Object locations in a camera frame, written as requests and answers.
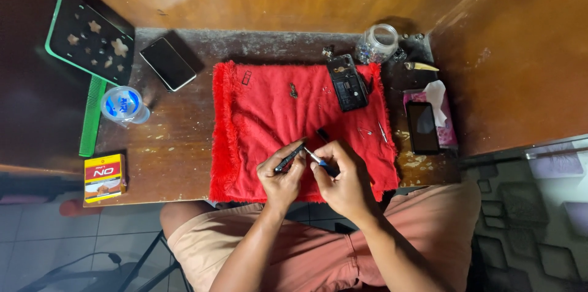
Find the blue screwdriver handle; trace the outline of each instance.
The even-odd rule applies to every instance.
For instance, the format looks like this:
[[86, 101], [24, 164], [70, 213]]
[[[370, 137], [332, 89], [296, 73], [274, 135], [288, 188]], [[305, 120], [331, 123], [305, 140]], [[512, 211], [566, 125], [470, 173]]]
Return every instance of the blue screwdriver handle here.
[[327, 172], [327, 174], [333, 178], [337, 177], [337, 175], [341, 173], [337, 168], [329, 166], [324, 160], [321, 160], [319, 162], [319, 166], [322, 166]]

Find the cigarette pack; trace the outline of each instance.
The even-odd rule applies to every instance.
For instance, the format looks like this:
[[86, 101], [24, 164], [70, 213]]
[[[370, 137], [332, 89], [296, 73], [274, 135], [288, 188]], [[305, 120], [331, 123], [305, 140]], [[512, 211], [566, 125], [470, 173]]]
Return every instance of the cigarette pack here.
[[122, 195], [126, 191], [125, 156], [84, 161], [84, 199], [87, 203]]

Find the screwdriver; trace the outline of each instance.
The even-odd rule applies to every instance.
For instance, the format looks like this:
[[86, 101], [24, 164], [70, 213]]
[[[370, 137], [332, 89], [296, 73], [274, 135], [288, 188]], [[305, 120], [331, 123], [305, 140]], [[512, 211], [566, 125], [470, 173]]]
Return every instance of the screwdriver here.
[[306, 146], [304, 146], [304, 150], [311, 155], [311, 158], [316, 161], [316, 163], [319, 164], [319, 166], [322, 166], [327, 174], [331, 177], [337, 177], [337, 175], [339, 175], [340, 171], [337, 168], [331, 167], [329, 166], [329, 164], [327, 164], [327, 162], [325, 162], [324, 160], [322, 160], [318, 155], [312, 153], [308, 148], [306, 148]]

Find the smartphone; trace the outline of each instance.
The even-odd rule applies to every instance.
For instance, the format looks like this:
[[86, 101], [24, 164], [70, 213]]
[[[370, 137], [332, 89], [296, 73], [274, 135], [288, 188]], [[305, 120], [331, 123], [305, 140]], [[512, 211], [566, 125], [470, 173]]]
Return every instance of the smartphone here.
[[196, 72], [163, 37], [139, 54], [161, 78], [168, 91], [176, 92], [196, 77]]
[[413, 153], [418, 155], [439, 154], [437, 126], [431, 103], [407, 102], [406, 116]]
[[350, 54], [328, 59], [327, 70], [342, 111], [347, 112], [367, 106], [368, 98], [364, 79], [357, 73]]

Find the pink shorts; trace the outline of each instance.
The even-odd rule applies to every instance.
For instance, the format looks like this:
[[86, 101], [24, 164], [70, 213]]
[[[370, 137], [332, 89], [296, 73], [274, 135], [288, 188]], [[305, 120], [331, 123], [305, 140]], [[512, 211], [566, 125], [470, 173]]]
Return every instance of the pink shorts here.
[[[464, 182], [393, 197], [385, 215], [457, 291], [464, 291], [480, 205], [476, 183]], [[205, 213], [173, 232], [168, 244], [195, 291], [210, 289], [261, 209], [252, 204]], [[339, 291], [363, 284], [385, 285], [361, 231], [339, 234], [285, 220], [262, 290]]]

